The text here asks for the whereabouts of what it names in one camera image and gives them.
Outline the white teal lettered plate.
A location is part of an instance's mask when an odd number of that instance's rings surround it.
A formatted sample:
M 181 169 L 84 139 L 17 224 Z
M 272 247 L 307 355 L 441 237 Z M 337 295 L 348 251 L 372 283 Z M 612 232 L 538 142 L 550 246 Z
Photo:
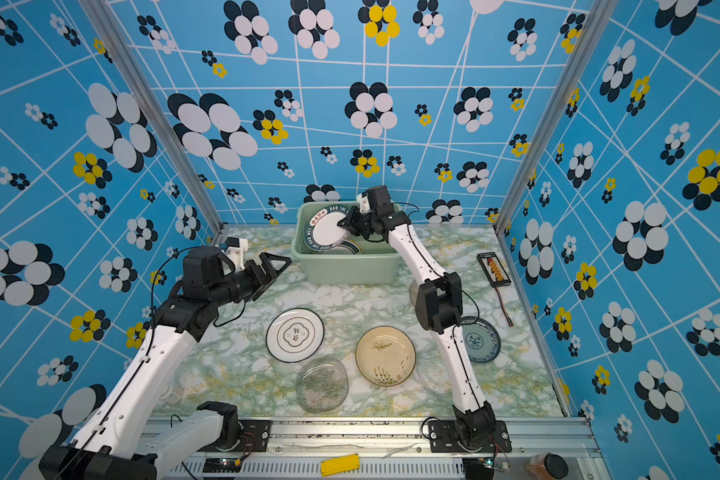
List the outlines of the white teal lettered plate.
M 350 214 L 344 205 L 330 205 L 317 211 L 308 221 L 304 232 L 306 245 L 313 251 L 332 249 L 350 236 L 342 222 Z

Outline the large white red-rimmed plate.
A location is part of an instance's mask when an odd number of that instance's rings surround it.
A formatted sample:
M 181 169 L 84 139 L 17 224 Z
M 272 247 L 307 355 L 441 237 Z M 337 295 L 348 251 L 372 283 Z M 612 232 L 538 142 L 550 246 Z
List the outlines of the large white red-rimmed plate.
M 336 246 L 324 251 L 325 255 L 358 255 L 362 253 L 360 246 L 351 241 L 344 240 Z

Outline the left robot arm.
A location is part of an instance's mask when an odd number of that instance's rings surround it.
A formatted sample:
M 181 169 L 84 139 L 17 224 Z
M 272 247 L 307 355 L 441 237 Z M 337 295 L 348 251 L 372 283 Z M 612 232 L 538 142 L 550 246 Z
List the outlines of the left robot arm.
M 161 479 L 207 446 L 235 446 L 242 436 L 237 408 L 208 401 L 152 440 L 139 442 L 170 380 L 218 320 L 221 307 L 258 300 L 292 260 L 268 252 L 237 267 L 218 247 L 184 251 L 183 278 L 153 313 L 144 344 L 109 396 L 67 445 L 39 462 L 46 479 Z

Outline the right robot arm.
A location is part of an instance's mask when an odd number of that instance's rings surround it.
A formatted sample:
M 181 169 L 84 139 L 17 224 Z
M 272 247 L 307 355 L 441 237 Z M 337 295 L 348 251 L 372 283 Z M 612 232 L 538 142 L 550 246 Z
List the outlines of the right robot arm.
M 430 254 L 409 216 L 394 206 L 385 186 L 366 190 L 357 201 L 339 225 L 366 240 L 380 235 L 411 270 L 418 282 L 416 316 L 435 339 L 450 380 L 459 442 L 465 450 L 477 452 L 493 439 L 496 416 L 468 357 L 461 278 L 446 271 Z

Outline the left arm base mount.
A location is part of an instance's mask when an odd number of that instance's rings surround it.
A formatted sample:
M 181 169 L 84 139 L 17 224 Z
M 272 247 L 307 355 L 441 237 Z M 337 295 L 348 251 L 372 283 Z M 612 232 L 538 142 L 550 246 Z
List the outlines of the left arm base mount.
M 237 440 L 213 446 L 213 452 L 260 453 L 266 452 L 271 439 L 272 421 L 243 419 L 240 423 L 240 436 Z

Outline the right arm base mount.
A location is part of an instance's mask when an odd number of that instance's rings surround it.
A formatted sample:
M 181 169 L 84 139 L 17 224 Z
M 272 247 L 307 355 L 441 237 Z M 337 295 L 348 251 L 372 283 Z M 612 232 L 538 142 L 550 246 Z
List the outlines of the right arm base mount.
M 433 453 L 508 454 L 513 451 L 504 421 L 497 421 L 492 433 L 478 430 L 467 434 L 459 430 L 455 420 L 432 417 L 420 424 L 420 432 L 429 442 Z

